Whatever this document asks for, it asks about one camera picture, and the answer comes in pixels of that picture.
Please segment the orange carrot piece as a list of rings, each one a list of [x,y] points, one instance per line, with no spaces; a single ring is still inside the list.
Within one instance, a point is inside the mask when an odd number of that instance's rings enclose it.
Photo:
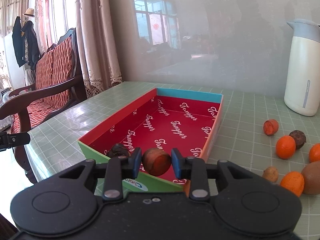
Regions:
[[[171,166],[171,156],[164,150],[150,148],[142,155],[143,168],[152,176],[165,174]]]
[[[268,136],[272,136],[277,133],[279,129],[279,124],[275,119],[269,119],[264,122],[263,130],[264,133]]]

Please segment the dark dried fruit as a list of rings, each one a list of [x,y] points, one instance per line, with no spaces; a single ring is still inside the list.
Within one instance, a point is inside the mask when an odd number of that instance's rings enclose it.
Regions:
[[[294,140],[295,140],[295,143],[296,143],[296,150],[299,150],[301,149],[304,144],[306,143],[306,136],[305,134],[300,131],[300,130],[294,130],[292,131],[289,136],[291,136]]]
[[[119,156],[129,157],[130,153],[128,149],[123,144],[115,144],[106,154],[109,158],[115,158]]]

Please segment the brown kiwi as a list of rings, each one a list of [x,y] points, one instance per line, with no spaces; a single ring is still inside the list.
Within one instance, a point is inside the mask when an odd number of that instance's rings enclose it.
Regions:
[[[304,194],[317,195],[320,193],[320,163],[310,163],[302,170],[304,178]]]

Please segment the dark dried fruit in box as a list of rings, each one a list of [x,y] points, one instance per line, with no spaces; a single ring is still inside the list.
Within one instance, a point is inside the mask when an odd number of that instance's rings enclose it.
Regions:
[[[129,157],[130,153],[128,149],[123,144],[115,144],[106,154],[109,158],[115,158],[119,156]]]

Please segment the colourful cardboard box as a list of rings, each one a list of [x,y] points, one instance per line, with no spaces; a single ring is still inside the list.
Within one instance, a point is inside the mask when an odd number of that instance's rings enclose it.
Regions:
[[[223,95],[155,88],[112,114],[78,143],[87,159],[109,161],[116,144],[133,153],[139,147],[208,160],[222,118]]]

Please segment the green grid tablecloth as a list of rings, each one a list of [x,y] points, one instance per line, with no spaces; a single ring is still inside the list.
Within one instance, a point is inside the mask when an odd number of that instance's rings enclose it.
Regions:
[[[25,151],[36,179],[44,180],[83,161],[85,157],[78,139],[155,87],[155,83],[149,82],[121,83],[32,129]],[[227,159],[256,174],[274,166],[282,177],[291,171],[301,171],[309,162],[310,148],[319,142],[319,115],[299,115],[288,109],[282,99],[208,86],[177,85],[177,89],[223,95],[222,121],[209,156],[210,163]],[[269,119],[279,124],[272,136],[263,130],[264,122]],[[278,158],[277,140],[296,129],[305,133],[306,143],[292,158]]]

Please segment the small brown potato-like fruit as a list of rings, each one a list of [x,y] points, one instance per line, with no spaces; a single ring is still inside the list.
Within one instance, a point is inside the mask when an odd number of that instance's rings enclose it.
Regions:
[[[274,166],[269,166],[263,172],[263,178],[273,183],[277,182],[278,176],[278,170]]]

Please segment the wooden sofa with red cushion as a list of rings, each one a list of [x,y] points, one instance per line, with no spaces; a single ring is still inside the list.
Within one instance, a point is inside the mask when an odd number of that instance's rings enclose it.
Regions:
[[[1,118],[13,117],[12,134],[29,132],[86,98],[76,29],[71,28],[37,62],[35,83],[10,92]]]

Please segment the orange mandarin middle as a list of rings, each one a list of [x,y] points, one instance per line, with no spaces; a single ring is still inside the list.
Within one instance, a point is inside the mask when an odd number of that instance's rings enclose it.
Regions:
[[[296,142],[293,137],[285,135],[276,143],[276,155],[281,159],[291,158],[296,151]]]

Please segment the orange mandarin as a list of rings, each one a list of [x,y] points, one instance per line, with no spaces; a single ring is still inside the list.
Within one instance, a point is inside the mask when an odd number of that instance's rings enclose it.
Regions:
[[[291,158],[296,151],[296,142],[293,137],[285,135],[276,143],[276,155],[281,159]]]
[[[320,143],[314,144],[309,151],[309,162],[320,161]]]
[[[304,177],[297,171],[289,172],[282,178],[280,186],[300,197],[305,186]]]

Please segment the orange mandarin front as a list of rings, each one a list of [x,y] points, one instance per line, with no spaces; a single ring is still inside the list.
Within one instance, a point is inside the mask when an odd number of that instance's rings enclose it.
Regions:
[[[304,177],[297,171],[289,172],[282,178],[280,186],[300,197],[305,186]]]

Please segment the dark jacket hanging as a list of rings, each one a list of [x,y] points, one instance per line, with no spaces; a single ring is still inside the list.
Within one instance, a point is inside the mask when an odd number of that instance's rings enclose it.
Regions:
[[[35,70],[40,51],[33,22],[27,21],[21,26],[21,18],[17,16],[12,29],[12,42],[19,67],[27,64]]]

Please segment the beige curtain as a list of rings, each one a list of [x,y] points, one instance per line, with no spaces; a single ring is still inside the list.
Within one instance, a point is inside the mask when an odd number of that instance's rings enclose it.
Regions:
[[[24,16],[28,8],[35,17]],[[69,29],[76,29],[82,77],[88,98],[122,83],[109,0],[1,0],[1,37],[34,24],[40,55]]]

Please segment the orange mandarin right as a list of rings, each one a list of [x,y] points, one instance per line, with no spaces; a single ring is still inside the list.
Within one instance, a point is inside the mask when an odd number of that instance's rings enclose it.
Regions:
[[[314,144],[309,151],[309,162],[320,161],[320,143]]]

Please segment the straw hat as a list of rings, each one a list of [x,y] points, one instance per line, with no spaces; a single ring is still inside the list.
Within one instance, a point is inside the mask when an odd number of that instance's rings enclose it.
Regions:
[[[28,9],[25,11],[24,16],[27,16],[27,17],[35,17],[35,9],[33,9],[33,8],[28,8]]]

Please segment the white thermos jug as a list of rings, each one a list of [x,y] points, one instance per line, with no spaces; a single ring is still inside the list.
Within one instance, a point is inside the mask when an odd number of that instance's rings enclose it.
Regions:
[[[319,25],[306,19],[287,24],[293,29],[284,102],[304,116],[319,108]]]

